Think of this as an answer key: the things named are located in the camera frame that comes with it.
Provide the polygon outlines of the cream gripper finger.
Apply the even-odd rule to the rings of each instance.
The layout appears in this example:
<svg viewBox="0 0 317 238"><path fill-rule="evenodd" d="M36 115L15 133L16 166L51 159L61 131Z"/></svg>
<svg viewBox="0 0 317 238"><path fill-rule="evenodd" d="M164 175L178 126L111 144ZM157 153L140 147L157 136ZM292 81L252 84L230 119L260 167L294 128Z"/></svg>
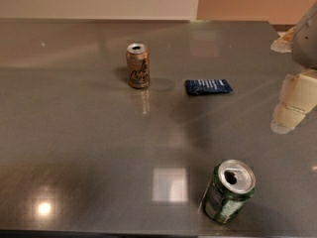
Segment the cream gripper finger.
<svg viewBox="0 0 317 238"><path fill-rule="evenodd" d="M294 30L295 28L292 27L288 31L280 33L279 38L271 44L270 49L278 53L290 53Z"/></svg>
<svg viewBox="0 0 317 238"><path fill-rule="evenodd" d="M296 75L288 74L272 114L270 129L276 134L291 132L316 105L317 70L304 69Z"/></svg>

